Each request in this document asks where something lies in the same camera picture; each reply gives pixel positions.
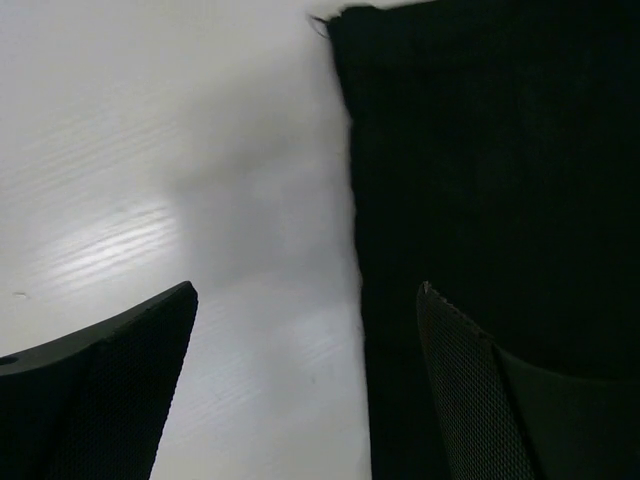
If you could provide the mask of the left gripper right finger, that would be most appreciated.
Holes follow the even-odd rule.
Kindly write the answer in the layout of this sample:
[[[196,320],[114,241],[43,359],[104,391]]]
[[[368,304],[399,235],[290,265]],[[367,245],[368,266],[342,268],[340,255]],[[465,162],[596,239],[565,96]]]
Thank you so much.
[[[638,478],[638,379],[524,361],[429,283],[419,289],[417,316],[452,478]]]

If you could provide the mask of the black skirt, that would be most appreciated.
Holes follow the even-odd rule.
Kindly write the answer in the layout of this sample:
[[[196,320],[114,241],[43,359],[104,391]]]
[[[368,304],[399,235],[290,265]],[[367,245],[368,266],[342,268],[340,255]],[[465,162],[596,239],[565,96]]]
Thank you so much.
[[[349,177],[376,479],[454,479],[429,283],[540,368],[639,381],[639,5],[429,1],[323,20]]]

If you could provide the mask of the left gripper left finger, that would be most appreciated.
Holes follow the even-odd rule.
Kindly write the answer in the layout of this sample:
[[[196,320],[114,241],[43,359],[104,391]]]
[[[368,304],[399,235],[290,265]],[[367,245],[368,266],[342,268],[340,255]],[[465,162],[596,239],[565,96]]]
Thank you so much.
[[[149,478],[197,307],[185,281],[2,357],[2,478]]]

